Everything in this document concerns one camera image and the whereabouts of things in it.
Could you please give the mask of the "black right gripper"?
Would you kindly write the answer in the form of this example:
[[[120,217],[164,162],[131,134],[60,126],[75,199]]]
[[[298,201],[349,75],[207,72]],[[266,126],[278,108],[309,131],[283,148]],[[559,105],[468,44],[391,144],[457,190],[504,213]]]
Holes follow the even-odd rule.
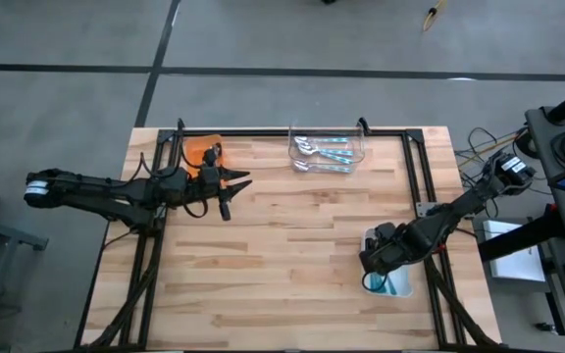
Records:
[[[366,230],[366,249],[359,252],[365,274],[387,275],[398,268],[409,265],[413,260],[413,249],[405,239],[406,231],[397,229],[389,241],[379,242],[374,230]]]

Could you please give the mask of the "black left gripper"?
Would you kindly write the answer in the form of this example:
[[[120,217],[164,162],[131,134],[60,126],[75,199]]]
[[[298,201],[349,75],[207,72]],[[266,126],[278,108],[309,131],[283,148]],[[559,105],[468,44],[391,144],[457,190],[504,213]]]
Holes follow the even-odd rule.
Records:
[[[179,207],[197,201],[217,199],[220,203],[231,202],[252,180],[222,187],[222,180],[230,181],[247,177],[250,172],[234,171],[221,167],[203,167],[200,174],[193,177],[186,169],[177,171],[163,179],[163,201],[170,207]]]

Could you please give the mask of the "clear plastic bin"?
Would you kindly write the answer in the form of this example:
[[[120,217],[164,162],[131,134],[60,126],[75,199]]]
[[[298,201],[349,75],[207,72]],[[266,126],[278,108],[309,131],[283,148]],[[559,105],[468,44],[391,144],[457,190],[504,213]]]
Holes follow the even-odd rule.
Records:
[[[296,135],[311,137],[347,137],[347,143],[317,143],[317,144],[300,144],[294,141]],[[352,157],[345,157],[354,161],[351,165],[344,165],[337,161],[322,157],[319,155],[305,155],[298,150],[298,145],[312,145],[325,149],[352,150]],[[316,126],[290,126],[288,131],[288,157],[291,167],[298,171],[293,163],[301,161],[313,165],[332,165],[339,167],[348,167],[352,173],[356,171],[359,165],[365,160],[365,132],[362,127],[316,127]]]

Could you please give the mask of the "white plastic tray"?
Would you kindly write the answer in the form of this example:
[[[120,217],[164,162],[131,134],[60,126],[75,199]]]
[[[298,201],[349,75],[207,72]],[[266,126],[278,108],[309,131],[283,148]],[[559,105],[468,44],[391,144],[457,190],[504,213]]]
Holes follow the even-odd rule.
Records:
[[[393,298],[407,298],[413,294],[413,287],[409,282],[409,266],[402,266],[397,270],[394,270],[388,273],[386,276],[382,277],[390,277],[393,282],[394,287],[397,290],[397,294],[395,296],[389,295],[386,293],[377,293],[370,290],[368,287],[368,277],[369,274],[365,274],[362,268],[362,277],[361,277],[361,284],[363,289],[373,295],[381,296],[381,297],[393,297]]]

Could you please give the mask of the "orange translucent plastic bin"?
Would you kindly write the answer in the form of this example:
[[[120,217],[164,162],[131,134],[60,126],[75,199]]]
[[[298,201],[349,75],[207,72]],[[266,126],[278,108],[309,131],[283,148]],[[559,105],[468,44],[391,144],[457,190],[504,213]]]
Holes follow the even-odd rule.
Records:
[[[219,134],[209,134],[203,136],[188,137],[183,144],[183,159],[188,163],[188,172],[192,177],[198,177],[199,167],[206,164],[205,156],[206,151],[210,149],[210,146],[214,143],[220,142],[222,144],[223,139]],[[216,154],[216,159],[213,164],[216,167],[220,167],[224,164],[225,158],[222,153]]]

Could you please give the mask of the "white box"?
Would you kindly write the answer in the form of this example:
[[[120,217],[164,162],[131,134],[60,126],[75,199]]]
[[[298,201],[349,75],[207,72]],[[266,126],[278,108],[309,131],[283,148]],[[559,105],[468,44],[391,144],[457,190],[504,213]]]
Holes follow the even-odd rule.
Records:
[[[485,240],[491,240],[520,227],[518,224],[483,221]],[[491,275],[495,278],[545,282],[538,247],[514,252],[489,262]]]

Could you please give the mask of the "yellow and black floor tool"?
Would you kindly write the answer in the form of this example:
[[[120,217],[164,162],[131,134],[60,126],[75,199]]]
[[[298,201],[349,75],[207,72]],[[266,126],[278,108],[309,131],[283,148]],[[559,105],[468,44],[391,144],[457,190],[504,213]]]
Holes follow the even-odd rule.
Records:
[[[428,10],[422,24],[422,32],[428,31],[433,26],[438,15],[446,5],[446,2],[447,0],[437,0],[437,2]]]

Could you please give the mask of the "black metal table frame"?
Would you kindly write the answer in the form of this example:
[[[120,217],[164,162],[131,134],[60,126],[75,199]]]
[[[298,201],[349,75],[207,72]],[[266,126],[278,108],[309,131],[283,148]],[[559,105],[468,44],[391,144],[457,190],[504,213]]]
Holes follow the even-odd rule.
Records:
[[[389,298],[362,288],[357,258],[367,229],[461,193],[446,127],[376,127],[349,175],[294,171],[283,127],[225,128],[222,137],[227,167],[252,180],[233,198],[231,219],[216,207],[197,218],[174,210],[161,242],[111,225],[76,346],[114,319],[153,250],[157,279],[116,341],[126,349],[391,351],[468,341],[423,265],[409,271],[409,297]]]

